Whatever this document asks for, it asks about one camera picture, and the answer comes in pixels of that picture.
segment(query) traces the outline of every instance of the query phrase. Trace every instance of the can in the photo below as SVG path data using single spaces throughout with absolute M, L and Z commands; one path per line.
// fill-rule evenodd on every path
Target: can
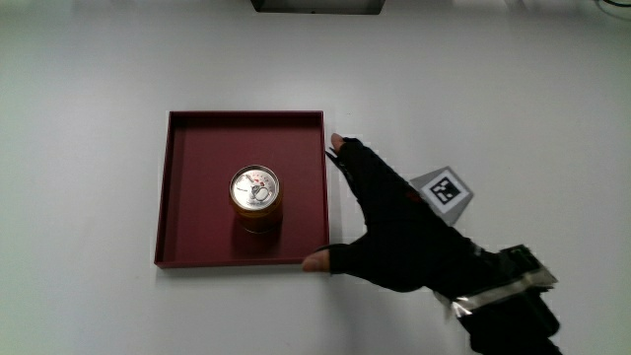
M 240 224 L 249 232 L 269 232 L 282 222 L 282 185 L 276 174 L 262 165 L 244 167 L 233 176 L 230 201 Z

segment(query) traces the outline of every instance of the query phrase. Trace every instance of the white surface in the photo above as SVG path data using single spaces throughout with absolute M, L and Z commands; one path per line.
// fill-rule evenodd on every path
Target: white surface
M 0 354 L 469 353 L 429 292 L 153 265 L 164 114 L 184 109 L 321 109 L 406 178 L 453 167 L 476 193 L 457 227 L 559 278 L 564 353 L 628 354 L 631 28 L 591 1 L 483 3 L 1 2 Z M 328 168 L 331 237 L 352 241 Z

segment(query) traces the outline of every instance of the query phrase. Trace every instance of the gloved hand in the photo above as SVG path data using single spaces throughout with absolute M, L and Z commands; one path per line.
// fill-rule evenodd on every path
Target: gloved hand
M 350 245 L 319 248 L 303 261 L 304 271 L 345 273 L 397 292 L 428 286 L 447 297 L 494 282 L 497 275 L 477 259 L 486 251 L 447 226 L 371 149 L 338 134 L 331 144 L 337 157 L 327 155 L 357 197 L 367 233 Z

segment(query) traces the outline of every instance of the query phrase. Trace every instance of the dark red square tray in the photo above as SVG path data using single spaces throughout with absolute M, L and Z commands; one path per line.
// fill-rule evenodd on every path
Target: dark red square tray
M 328 244 L 321 111 L 174 111 L 169 117 L 156 265 L 300 263 Z M 270 168 L 284 186 L 283 222 L 252 234 L 230 204 L 233 175 Z

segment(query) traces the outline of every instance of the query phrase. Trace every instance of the wire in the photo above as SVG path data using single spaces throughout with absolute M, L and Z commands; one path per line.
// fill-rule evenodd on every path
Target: wire
M 607 3 L 609 5 L 613 5 L 613 6 L 617 6 L 617 7 L 631 7 L 631 3 L 623 4 L 623 3 L 615 2 L 613 0 L 602 0 L 602 1 L 604 1 L 605 3 Z

